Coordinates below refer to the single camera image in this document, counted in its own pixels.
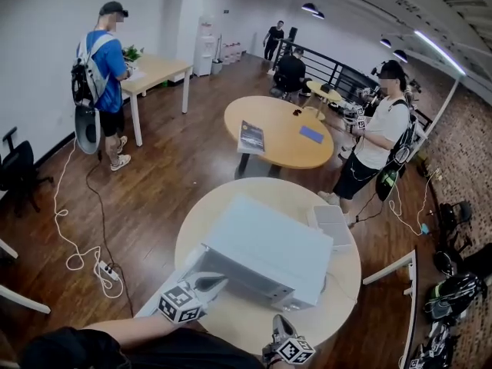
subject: white t-shirt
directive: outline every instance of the white t-shirt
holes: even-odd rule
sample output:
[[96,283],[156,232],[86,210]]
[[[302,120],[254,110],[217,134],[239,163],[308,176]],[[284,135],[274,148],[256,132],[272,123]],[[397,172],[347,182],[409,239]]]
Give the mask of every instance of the white t-shirt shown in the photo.
[[[398,100],[405,101],[405,98],[401,97],[389,101],[389,97],[386,97],[381,100],[373,118],[366,127],[366,132],[380,135],[394,143],[398,142],[405,133],[410,119],[410,112],[406,105],[399,104],[391,107]],[[354,152],[362,164],[373,169],[382,169],[390,156],[390,151],[380,148],[366,138],[361,138]]]

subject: person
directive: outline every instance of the person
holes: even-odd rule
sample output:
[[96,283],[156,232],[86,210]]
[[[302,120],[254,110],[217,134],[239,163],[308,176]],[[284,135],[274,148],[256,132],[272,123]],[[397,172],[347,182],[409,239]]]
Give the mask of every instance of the person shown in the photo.
[[284,31],[282,27],[284,26],[284,21],[278,21],[277,27],[271,26],[268,30],[267,35],[263,40],[264,48],[264,58],[265,60],[271,61],[274,57],[275,49],[278,47],[278,42],[284,38]]
[[[125,11],[119,2],[104,4],[99,11],[98,24],[94,31],[87,34],[88,51],[101,36],[115,32],[116,24],[123,22],[124,18],[127,17],[128,11]],[[105,92],[95,107],[99,110],[101,127],[106,137],[105,150],[111,162],[111,170],[117,171],[131,160],[130,155],[121,154],[128,138],[126,136],[118,137],[118,129],[122,130],[125,124],[120,82],[129,78],[131,72],[125,64],[121,43],[116,38],[101,46],[94,54],[93,59],[103,78],[108,78]]]
[[299,92],[304,87],[304,77],[306,76],[306,64],[301,60],[304,56],[304,50],[297,47],[292,55],[284,55],[278,62],[277,72],[274,75],[275,93],[273,96],[281,93]]
[[[58,329],[32,340],[19,364],[22,369],[264,368],[255,356],[211,334],[179,328],[161,314]],[[292,366],[277,362],[271,368]]]
[[353,131],[360,139],[345,162],[333,193],[318,193],[328,204],[341,207],[349,225],[354,195],[387,165],[391,151],[410,122],[410,111],[404,97],[407,80],[397,61],[390,60],[383,65],[380,85],[387,97],[380,102],[367,127]]

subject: blue paper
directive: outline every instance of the blue paper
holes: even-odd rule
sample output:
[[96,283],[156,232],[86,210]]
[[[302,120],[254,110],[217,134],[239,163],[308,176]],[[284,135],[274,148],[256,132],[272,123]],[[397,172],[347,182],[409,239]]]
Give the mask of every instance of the blue paper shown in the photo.
[[317,142],[318,144],[323,143],[324,135],[320,134],[319,132],[309,127],[302,126],[301,135],[303,135],[304,137],[308,137],[309,139],[312,139],[314,142]]

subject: brick wall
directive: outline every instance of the brick wall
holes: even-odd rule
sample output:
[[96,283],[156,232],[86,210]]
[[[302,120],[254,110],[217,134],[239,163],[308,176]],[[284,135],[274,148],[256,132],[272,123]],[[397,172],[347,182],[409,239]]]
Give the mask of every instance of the brick wall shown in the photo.
[[[418,104],[433,118],[454,80],[420,61],[410,60],[405,70],[423,86],[425,104]],[[438,201],[468,200],[473,207],[470,227],[462,228],[474,243],[466,257],[492,242],[492,105],[459,86],[424,150],[443,170],[443,180],[434,183]],[[481,368],[492,354],[492,294],[474,301],[457,333],[453,368]]]

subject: wooden floor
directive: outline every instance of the wooden floor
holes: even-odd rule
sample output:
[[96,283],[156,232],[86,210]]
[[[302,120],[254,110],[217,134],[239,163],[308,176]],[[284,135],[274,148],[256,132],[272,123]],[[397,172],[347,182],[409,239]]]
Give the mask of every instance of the wooden floor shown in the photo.
[[[224,110],[236,98],[267,95],[267,70],[261,59],[245,56],[241,63],[224,67],[219,76],[192,79],[187,115],[181,114],[181,86],[149,91],[146,98],[139,99],[144,141],[141,148],[135,145],[129,107],[125,107],[125,133],[129,137],[125,152],[132,156],[131,164],[112,173],[105,159],[91,183],[103,198],[108,243],[125,271],[135,311],[173,271],[175,239],[186,214],[210,190],[234,179],[239,156],[224,126]],[[329,114],[328,120],[339,124],[333,115]],[[324,167],[283,170],[281,177],[315,192],[330,191],[341,166],[337,150],[351,143],[351,138],[340,131],[331,128],[331,132],[335,155]],[[42,175],[53,175],[58,181],[71,147],[65,146],[48,160],[42,166]],[[97,158],[76,150],[58,198],[59,208],[70,211],[61,221],[61,229],[82,251],[102,240],[98,199],[85,186],[85,176],[97,162]],[[414,228],[424,186],[425,180],[413,167],[398,184],[404,219]],[[22,219],[13,215],[10,201],[0,204],[0,236],[19,253],[13,265],[0,268],[0,284],[52,308],[52,314],[44,316],[0,300],[0,328],[15,352],[31,337],[61,326],[82,327],[130,316],[125,296],[115,300],[103,296],[92,274],[91,254],[85,259],[83,271],[72,272],[65,267],[74,249],[56,231],[54,193],[49,184],[42,186],[36,193],[41,213],[26,205]],[[372,193],[374,187],[370,185],[356,197],[356,213]],[[381,203],[374,199],[361,216],[375,214],[380,208]],[[391,214],[387,204],[379,217],[356,225],[353,233],[363,277],[402,257],[416,244],[425,251],[432,250],[428,238],[415,237]],[[362,287],[347,323],[336,338],[326,343],[311,366],[397,367],[410,316],[411,300],[401,293],[406,282],[404,275],[396,274]]]

